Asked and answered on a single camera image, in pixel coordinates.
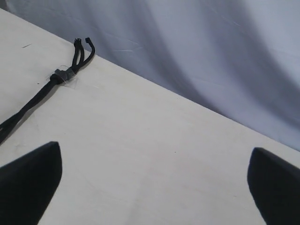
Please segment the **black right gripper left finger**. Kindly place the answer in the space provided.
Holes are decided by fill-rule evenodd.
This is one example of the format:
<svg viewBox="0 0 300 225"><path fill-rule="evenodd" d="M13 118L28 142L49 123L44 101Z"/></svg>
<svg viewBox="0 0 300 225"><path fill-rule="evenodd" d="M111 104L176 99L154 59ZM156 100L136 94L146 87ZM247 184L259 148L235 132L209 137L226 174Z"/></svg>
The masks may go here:
<svg viewBox="0 0 300 225"><path fill-rule="evenodd" d="M36 225L62 177L58 142L49 142L0 168L0 223Z"/></svg>

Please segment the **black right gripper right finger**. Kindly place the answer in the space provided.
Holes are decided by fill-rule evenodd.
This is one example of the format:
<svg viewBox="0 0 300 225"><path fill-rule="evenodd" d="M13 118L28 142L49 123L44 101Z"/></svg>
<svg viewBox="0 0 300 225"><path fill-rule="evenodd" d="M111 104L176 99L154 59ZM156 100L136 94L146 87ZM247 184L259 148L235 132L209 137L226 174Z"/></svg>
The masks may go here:
<svg viewBox="0 0 300 225"><path fill-rule="evenodd" d="M300 169L255 147L251 153L247 183L256 207L268 225L300 223Z"/></svg>

